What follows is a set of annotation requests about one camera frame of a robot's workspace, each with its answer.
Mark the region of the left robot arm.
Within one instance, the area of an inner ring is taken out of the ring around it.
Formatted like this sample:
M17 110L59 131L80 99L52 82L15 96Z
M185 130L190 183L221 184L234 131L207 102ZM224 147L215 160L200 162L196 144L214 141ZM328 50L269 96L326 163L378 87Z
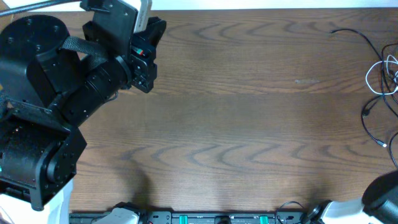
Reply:
M33 15L1 32L1 222L68 223L80 126L120 90L144 93L157 78L167 23L95 16L72 36L65 23Z

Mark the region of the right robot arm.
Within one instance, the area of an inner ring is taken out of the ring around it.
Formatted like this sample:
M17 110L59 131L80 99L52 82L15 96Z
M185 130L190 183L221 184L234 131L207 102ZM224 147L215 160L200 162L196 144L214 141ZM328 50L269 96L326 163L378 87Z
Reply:
M376 178L360 198L344 202L327 200L314 206L301 222L397 224L397 171Z

